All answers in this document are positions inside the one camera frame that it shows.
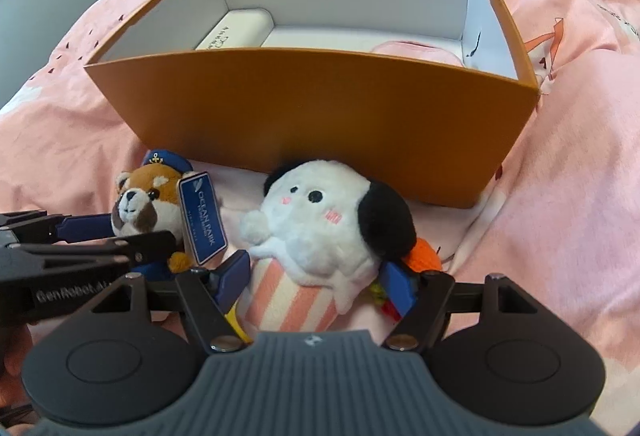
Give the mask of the person's left hand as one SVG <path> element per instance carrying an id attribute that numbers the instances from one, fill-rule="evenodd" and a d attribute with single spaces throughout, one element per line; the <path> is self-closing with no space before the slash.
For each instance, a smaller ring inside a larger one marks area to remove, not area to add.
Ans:
<path id="1" fill-rule="evenodd" d="M 32 349 L 32 334 L 27 326 L 15 328 L 1 357 L 1 407 L 13 407 L 26 400 L 21 372 L 26 355 Z"/>

